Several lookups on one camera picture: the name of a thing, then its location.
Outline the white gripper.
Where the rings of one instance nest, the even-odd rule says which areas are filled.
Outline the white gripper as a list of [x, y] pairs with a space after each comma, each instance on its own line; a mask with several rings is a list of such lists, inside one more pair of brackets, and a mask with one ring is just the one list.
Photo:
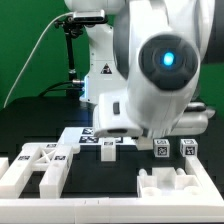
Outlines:
[[158, 101], [147, 104], [140, 113], [130, 105], [126, 91], [103, 93], [93, 112], [94, 132], [141, 129], [148, 139], [177, 135], [198, 135], [208, 126], [209, 109], [200, 102], [191, 102], [180, 114], [175, 113], [176, 101]]

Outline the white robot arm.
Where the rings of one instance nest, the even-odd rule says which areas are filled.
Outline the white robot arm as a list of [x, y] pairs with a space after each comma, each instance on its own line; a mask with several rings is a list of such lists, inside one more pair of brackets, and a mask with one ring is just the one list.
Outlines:
[[89, 37], [82, 101], [97, 137], [203, 133], [202, 63], [224, 60], [224, 0], [64, 0]]

